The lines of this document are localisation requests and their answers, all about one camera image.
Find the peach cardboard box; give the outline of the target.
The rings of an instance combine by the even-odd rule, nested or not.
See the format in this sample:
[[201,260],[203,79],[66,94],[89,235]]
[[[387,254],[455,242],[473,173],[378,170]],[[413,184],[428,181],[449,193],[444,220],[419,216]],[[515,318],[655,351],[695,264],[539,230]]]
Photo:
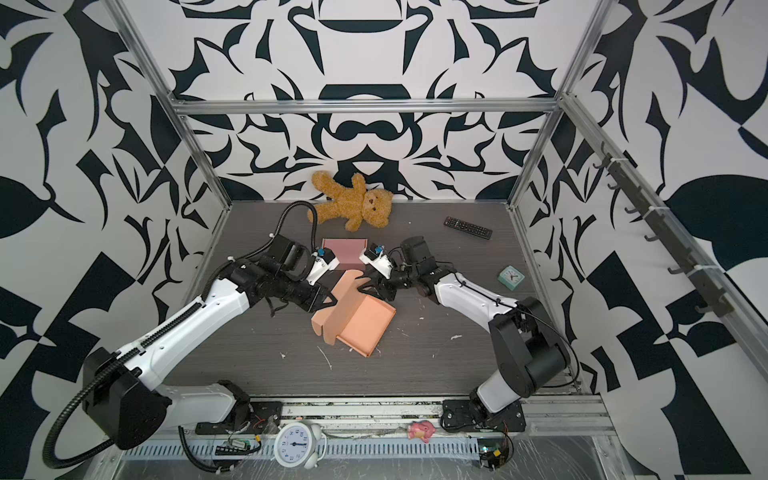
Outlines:
[[364,357],[370,357],[396,315],[396,309],[374,296],[361,293],[362,271],[346,270],[332,289],[333,307],[316,312],[312,328],[323,341],[334,346],[341,341]]

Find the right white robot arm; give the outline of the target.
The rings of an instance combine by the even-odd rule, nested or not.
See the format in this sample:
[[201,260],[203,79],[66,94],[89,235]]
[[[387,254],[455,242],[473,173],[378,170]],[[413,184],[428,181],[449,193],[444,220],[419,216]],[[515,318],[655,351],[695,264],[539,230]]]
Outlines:
[[399,262],[377,245],[360,255],[369,278],[360,292],[392,301],[399,290],[415,289],[490,335],[497,369],[470,394],[469,418],[458,428],[488,428],[513,404],[548,387],[576,360],[539,300],[514,300],[475,284],[452,263],[435,259],[421,236],[404,240],[395,250],[401,255]]

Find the pink cardboard box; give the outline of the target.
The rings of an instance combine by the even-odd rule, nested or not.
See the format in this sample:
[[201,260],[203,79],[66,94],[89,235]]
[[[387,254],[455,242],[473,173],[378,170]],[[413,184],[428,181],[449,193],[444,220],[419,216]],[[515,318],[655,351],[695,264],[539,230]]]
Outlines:
[[368,240],[362,238],[324,238],[322,247],[330,249],[339,260],[336,270],[360,270],[364,269],[364,263],[360,255],[368,247]]

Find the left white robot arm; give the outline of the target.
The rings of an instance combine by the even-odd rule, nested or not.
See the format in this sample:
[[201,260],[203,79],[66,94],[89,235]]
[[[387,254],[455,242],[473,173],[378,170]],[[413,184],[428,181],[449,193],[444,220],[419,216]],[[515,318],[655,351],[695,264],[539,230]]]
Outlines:
[[[310,244],[273,232],[255,251],[229,258],[207,280],[203,291],[158,327],[114,352],[97,349],[83,364],[83,387],[63,408],[42,447],[52,469],[76,466],[111,446],[132,449],[157,431],[199,423],[222,424],[235,432],[252,422],[251,400],[228,380],[197,387],[171,387],[165,378],[219,328],[261,301],[294,304],[314,313],[335,304],[319,284],[325,256],[317,248],[319,211],[312,217]],[[101,444],[70,458],[56,453],[67,421],[82,409],[106,434]]]

